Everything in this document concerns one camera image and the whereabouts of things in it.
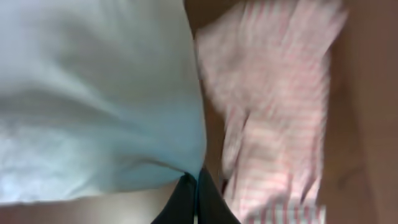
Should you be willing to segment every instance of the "wrinkled fabric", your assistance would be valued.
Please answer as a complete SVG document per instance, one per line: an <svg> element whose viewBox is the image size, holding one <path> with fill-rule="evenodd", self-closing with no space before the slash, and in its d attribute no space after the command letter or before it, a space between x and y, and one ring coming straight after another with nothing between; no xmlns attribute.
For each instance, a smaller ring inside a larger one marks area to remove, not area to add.
<svg viewBox="0 0 398 224"><path fill-rule="evenodd" d="M182 0L3 0L0 30L0 204L198 177L205 126Z"/></svg>
<svg viewBox="0 0 398 224"><path fill-rule="evenodd" d="M206 90L226 121L224 198L241 222L275 212L274 204L315 207L328 49L346 18L340 7L339 1L248 2L198 34Z"/></svg>

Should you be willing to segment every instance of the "fabric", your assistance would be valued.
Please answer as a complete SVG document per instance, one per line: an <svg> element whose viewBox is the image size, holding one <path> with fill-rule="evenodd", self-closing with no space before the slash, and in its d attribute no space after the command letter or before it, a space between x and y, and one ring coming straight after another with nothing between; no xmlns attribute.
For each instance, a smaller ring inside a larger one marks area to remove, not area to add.
<svg viewBox="0 0 398 224"><path fill-rule="evenodd" d="M328 49L345 18L339 1L256 1L198 34L206 90L226 121L224 198L239 221L270 205L315 208Z"/></svg>
<svg viewBox="0 0 398 224"><path fill-rule="evenodd" d="M198 177L206 141L182 0L0 2L0 204Z"/></svg>

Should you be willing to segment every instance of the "pink striped fabric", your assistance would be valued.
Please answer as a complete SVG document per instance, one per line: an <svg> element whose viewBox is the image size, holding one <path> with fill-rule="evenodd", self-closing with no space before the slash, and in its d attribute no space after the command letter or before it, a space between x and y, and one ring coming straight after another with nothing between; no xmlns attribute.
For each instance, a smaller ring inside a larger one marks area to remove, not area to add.
<svg viewBox="0 0 398 224"><path fill-rule="evenodd" d="M241 222L269 212L271 203L314 207L327 52L345 18L338 1L256 1L238 4L198 34L206 90L226 120L224 198Z"/></svg>

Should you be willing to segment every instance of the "pinched fabric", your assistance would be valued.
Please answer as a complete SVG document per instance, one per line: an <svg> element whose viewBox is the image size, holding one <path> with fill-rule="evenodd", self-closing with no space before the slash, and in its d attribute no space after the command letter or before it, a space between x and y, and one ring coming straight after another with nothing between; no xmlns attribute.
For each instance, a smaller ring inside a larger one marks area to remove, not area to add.
<svg viewBox="0 0 398 224"><path fill-rule="evenodd" d="M315 201L328 49L345 19L339 1L254 1L238 4L198 33L206 91L226 121L224 199L239 221L274 223L279 221L261 217L280 211L280 217L294 217L310 208L324 214ZM323 223L319 215L307 220Z"/></svg>

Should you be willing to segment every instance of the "garment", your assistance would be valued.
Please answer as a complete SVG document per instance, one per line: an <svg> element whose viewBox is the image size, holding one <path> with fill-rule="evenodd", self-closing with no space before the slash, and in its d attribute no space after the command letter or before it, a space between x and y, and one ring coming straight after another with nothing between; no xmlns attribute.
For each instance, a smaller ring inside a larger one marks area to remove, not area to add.
<svg viewBox="0 0 398 224"><path fill-rule="evenodd" d="M0 205L198 177L205 125L182 0L5 0L0 29Z"/></svg>
<svg viewBox="0 0 398 224"><path fill-rule="evenodd" d="M328 49L346 18L340 7L242 3L197 36L206 91L226 121L224 198L241 222L270 223L261 214L278 211L320 214Z"/></svg>

